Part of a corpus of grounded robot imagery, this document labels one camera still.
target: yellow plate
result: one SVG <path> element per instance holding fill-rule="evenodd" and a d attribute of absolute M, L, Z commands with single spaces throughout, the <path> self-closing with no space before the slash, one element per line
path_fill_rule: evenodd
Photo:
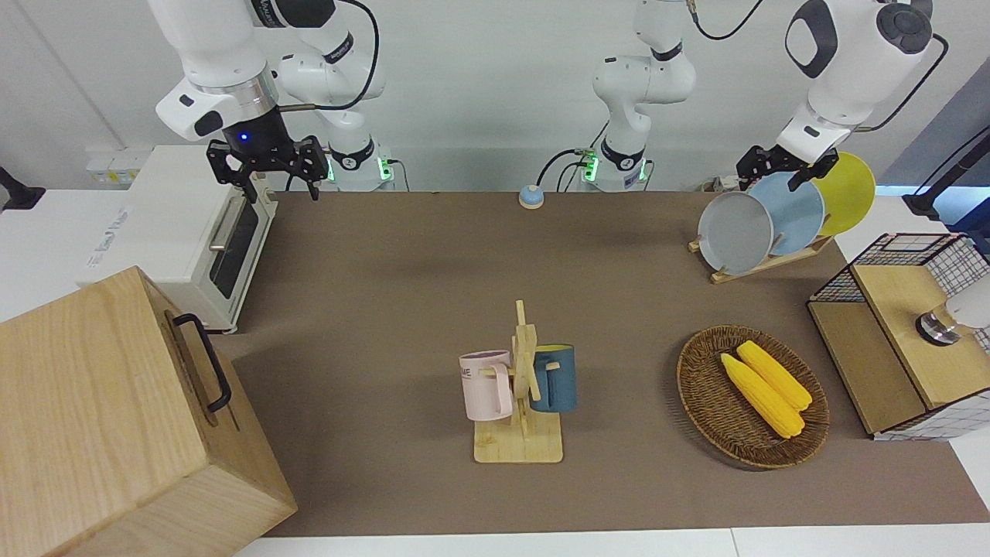
<path fill-rule="evenodd" d="M 825 199 L 822 236 L 835 236 L 859 224 L 873 206 L 876 178 L 869 165 L 851 153 L 839 153 L 839 162 L 829 175 L 812 182 Z"/>

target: brown table mat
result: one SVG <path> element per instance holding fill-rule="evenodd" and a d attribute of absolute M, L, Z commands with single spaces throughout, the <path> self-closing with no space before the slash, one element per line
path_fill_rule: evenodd
<path fill-rule="evenodd" d="M 245 303 L 216 340 L 299 502 L 276 536 L 904 524 L 990 519 L 947 443 L 873 442 L 805 300 L 819 257 L 711 285 L 685 245 L 710 195 L 286 194 Z M 576 347 L 558 465 L 479 465 L 457 356 L 510 347 L 514 300 Z M 730 466 L 686 420 L 690 336 L 738 323 L 817 373 L 832 430 L 811 461 Z"/>

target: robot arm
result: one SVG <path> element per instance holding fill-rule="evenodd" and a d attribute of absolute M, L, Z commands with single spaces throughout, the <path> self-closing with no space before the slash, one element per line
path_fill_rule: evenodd
<path fill-rule="evenodd" d="M 374 16 L 370 11 L 368 16 L 377 36 Z M 319 28 L 297 29 L 296 33 L 313 50 L 284 56 L 278 64 L 278 81 L 303 102 L 337 109 L 319 112 L 327 123 L 331 176 L 336 187 L 349 191 L 378 188 L 391 179 L 391 174 L 381 146 L 355 106 L 358 100 L 377 98 L 385 88 L 382 72 L 376 68 L 377 40 L 374 55 L 359 50 L 340 17 L 331 17 Z"/>
<path fill-rule="evenodd" d="M 931 3 L 894 0 L 808 0 L 787 30 L 787 53 L 814 79 L 798 106 L 764 150 L 752 147 L 737 164 L 743 188 L 782 170 L 796 171 L 791 189 L 824 177 L 836 164 L 836 146 L 911 74 L 932 39 Z"/>
<path fill-rule="evenodd" d="M 161 120 L 187 140 L 218 130 L 226 142 L 210 142 L 207 157 L 220 183 L 233 183 L 254 201 L 255 170 L 284 170 L 315 183 L 330 167 L 314 136 L 294 142 L 277 107 L 267 61 L 252 36 L 253 23 L 293 27 L 329 63 L 341 61 L 353 37 L 334 18 L 334 0 L 148 0 L 165 38 L 182 59 L 185 77 L 158 103 Z M 241 162 L 234 170 L 233 157 Z"/>
<path fill-rule="evenodd" d="M 684 13 L 684 0 L 641 0 L 636 34 L 652 56 L 608 57 L 595 72 L 595 94 L 610 115 L 592 163 L 599 189 L 624 191 L 640 174 L 652 125 L 640 105 L 682 102 L 694 90 L 694 65 L 681 44 Z"/>

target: plate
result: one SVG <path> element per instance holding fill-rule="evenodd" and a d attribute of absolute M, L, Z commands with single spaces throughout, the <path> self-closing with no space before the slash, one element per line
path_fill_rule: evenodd
<path fill-rule="evenodd" d="M 791 191 L 787 182 L 792 176 L 794 172 L 775 172 L 748 191 L 770 213 L 774 234 L 784 235 L 770 255 L 786 256 L 807 248 L 825 222 L 825 201 L 818 188 L 806 181 Z"/>
<path fill-rule="evenodd" d="M 805 428 L 783 439 L 763 421 L 726 375 L 719 357 L 751 340 L 773 356 L 811 394 L 801 412 Z M 688 417 L 712 445 L 760 469 L 794 466 L 815 456 L 829 435 L 829 403 L 818 378 L 782 342 L 755 329 L 719 325 L 694 335 L 677 360 L 677 388 Z"/>
<path fill-rule="evenodd" d="M 812 182 L 822 192 L 829 215 L 822 226 L 823 236 L 835 236 L 859 224 L 873 206 L 876 178 L 869 165 L 852 153 L 839 153 L 839 162 L 829 174 Z"/>
<path fill-rule="evenodd" d="M 745 275 L 770 253 L 773 224 L 759 200 L 741 191 L 730 191 L 705 207 L 698 236 L 701 255 L 712 269 L 727 275 Z"/>

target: mug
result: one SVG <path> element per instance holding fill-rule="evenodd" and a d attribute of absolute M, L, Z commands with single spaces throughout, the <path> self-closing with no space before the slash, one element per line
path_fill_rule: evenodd
<path fill-rule="evenodd" d="M 514 403 L 509 385 L 509 351 L 472 352 L 459 361 L 467 419 L 491 421 L 511 416 Z"/>
<path fill-rule="evenodd" d="M 577 407 L 577 371 L 574 347 L 546 344 L 537 347 L 533 369 L 540 386 L 540 400 L 530 395 L 530 408 L 537 412 L 569 412 Z"/>

